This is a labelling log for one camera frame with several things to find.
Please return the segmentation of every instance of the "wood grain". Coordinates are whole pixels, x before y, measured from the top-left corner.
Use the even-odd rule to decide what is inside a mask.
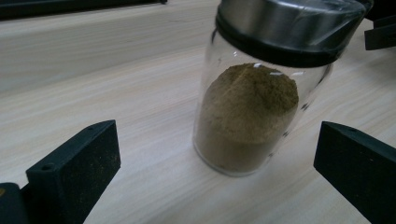
[[[231,178],[191,143],[219,1],[0,22],[0,182],[84,127],[118,125],[121,169],[86,223],[368,223],[314,168],[322,120],[396,147],[396,48],[364,50],[363,21],[271,161]]]

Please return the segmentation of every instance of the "light wood surface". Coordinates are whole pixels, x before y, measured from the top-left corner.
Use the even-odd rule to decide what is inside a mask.
[[[219,0],[0,22],[0,182],[115,119],[121,169],[86,223],[368,223],[313,167],[323,120],[396,147],[396,48],[363,21],[317,100],[254,175],[207,167],[191,143]]]

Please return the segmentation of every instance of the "spice shaker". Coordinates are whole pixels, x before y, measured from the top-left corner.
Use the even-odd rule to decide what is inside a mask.
[[[200,157],[232,176],[265,164],[370,7],[363,0],[222,0],[194,123]]]

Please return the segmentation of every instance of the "ground spice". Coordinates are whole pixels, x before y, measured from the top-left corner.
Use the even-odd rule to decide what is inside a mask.
[[[260,64],[224,71],[206,91],[195,144],[229,175],[254,172],[286,131],[299,101],[294,80]]]

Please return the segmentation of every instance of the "metallic lid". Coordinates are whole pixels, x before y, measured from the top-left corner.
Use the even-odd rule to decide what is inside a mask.
[[[309,62],[284,65],[320,66],[339,57],[366,11],[356,0],[222,0],[217,26],[242,50],[263,47],[283,50],[291,53],[290,57],[310,54],[315,57]]]

